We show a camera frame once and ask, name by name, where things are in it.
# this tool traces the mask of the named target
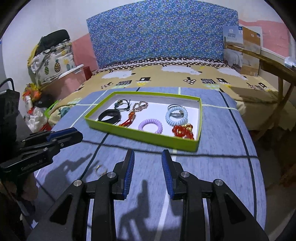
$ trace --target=pink wall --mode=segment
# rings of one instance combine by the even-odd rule
[[[263,47],[270,49],[284,57],[289,56],[289,31],[284,23],[258,20],[245,22],[239,19],[244,26],[259,26],[263,33]]]
[[[72,48],[76,66],[84,64],[85,67],[89,66],[91,71],[99,68],[89,34],[73,41]]]

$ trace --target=blue floral headboard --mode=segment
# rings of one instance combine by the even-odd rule
[[[237,11],[195,0],[140,1],[87,19],[99,67],[153,57],[223,59]]]

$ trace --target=orange beaded keychain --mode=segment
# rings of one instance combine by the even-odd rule
[[[182,126],[174,126],[172,132],[175,134],[176,137],[185,137],[187,139],[194,139],[192,133],[193,125],[186,124]]]

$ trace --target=blue table surface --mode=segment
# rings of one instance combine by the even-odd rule
[[[84,140],[61,150],[53,164],[35,172],[39,194],[32,226],[75,180],[97,180],[124,159],[127,149],[135,150],[131,188],[125,201],[115,201],[117,238],[122,240],[179,240],[182,201],[171,201],[161,165],[165,147],[150,145],[100,132],[88,127],[84,116],[93,105],[113,91],[145,91],[200,97],[203,106],[202,132],[195,153],[169,149],[172,159],[199,179],[222,179],[264,229],[266,197],[260,163],[248,130],[235,109],[236,102],[215,90],[193,88],[130,88],[93,92],[74,106],[54,131],[75,127]],[[102,165],[96,173],[95,168]],[[88,240],[91,231],[89,215]]]

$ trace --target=plastic bag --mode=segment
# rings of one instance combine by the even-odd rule
[[[296,60],[291,56],[285,58],[285,66],[289,69],[295,69]]]
[[[41,98],[41,92],[37,88],[37,85],[30,83],[27,84],[24,92],[22,94],[22,99],[25,102],[26,110],[28,114],[33,113],[33,103],[38,101]]]
[[[42,108],[34,107],[33,113],[25,120],[33,133],[40,131],[47,124],[48,119],[43,112]]]

